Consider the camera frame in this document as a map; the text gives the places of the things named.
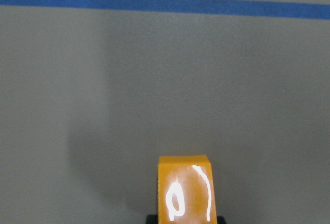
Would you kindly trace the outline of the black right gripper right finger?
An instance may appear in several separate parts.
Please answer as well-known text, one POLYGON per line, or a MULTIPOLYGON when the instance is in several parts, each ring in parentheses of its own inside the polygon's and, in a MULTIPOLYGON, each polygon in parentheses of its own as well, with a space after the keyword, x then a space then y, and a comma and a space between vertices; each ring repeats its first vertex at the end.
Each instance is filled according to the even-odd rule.
POLYGON ((217 216, 217 224, 227 224, 223 216, 217 216))

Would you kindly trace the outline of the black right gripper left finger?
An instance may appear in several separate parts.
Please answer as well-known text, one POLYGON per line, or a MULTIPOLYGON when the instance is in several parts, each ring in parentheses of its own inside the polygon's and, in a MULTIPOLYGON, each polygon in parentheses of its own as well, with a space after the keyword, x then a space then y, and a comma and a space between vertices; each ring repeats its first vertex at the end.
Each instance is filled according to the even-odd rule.
POLYGON ((149 214, 145 220, 146 224, 158 224, 158 215, 157 214, 149 214))

